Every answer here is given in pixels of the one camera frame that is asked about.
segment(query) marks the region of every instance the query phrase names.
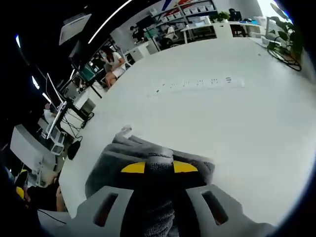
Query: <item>yellow part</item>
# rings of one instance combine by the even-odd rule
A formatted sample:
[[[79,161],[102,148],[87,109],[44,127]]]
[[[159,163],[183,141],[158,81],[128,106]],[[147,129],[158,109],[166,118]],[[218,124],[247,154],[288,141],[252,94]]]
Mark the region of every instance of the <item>yellow part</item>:
[[[121,170],[123,173],[140,173],[143,174],[145,172],[145,162],[138,162],[134,164],[130,164],[124,169]]]
[[[24,191],[20,187],[16,187],[17,194],[21,197],[21,199],[24,199]]]
[[[173,161],[173,168],[175,173],[181,173],[181,172],[195,172],[198,169],[195,168],[193,165],[184,163],[181,161]]]

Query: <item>white shirt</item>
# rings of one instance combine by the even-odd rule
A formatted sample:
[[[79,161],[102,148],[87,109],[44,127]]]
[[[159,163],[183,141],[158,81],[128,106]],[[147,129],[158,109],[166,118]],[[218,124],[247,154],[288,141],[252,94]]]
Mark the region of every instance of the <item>white shirt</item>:
[[[50,110],[44,110],[44,117],[48,124],[53,123],[55,120],[55,118],[52,115],[53,113]]]
[[[107,57],[103,57],[103,58],[104,58],[104,60],[105,60],[105,62],[106,62],[107,64],[110,64],[111,66],[113,66],[113,65],[119,64],[119,59],[122,58],[122,56],[120,56],[120,54],[117,53],[117,52],[113,52],[113,60],[114,60],[114,62],[109,62],[108,59],[107,59]]]

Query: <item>hair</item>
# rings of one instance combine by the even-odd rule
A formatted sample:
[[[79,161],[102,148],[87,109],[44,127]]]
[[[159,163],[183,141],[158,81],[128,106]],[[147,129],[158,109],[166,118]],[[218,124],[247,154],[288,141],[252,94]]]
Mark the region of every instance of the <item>hair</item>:
[[[101,47],[101,50],[107,54],[107,59],[109,62],[114,61],[114,58],[113,58],[114,51],[110,47],[106,45],[106,46]]]

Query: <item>gray plastic part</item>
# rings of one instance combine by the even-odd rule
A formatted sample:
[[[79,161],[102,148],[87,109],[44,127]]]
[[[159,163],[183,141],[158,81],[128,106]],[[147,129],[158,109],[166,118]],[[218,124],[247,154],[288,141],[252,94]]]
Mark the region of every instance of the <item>gray plastic part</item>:
[[[67,223],[68,233],[75,237],[119,237],[124,214],[133,192],[128,189],[103,187],[78,207],[76,217]],[[117,198],[109,212],[105,226],[97,226],[94,218],[102,208],[103,202],[113,194],[116,194]]]
[[[213,214],[203,194],[211,192],[219,201],[228,220],[222,225],[215,223]],[[267,223],[255,223],[242,212],[241,204],[215,185],[187,189],[195,209],[201,237],[264,237],[274,231]]]

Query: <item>woman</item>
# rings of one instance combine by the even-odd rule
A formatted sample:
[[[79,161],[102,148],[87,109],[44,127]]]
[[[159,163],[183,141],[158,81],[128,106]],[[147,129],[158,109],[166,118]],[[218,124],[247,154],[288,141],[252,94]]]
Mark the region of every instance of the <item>woman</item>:
[[[112,66],[111,71],[105,75],[105,82],[108,88],[110,88],[117,81],[119,76],[125,72],[125,60],[119,53],[114,52],[108,46],[102,47],[100,52],[102,56],[101,60]]]

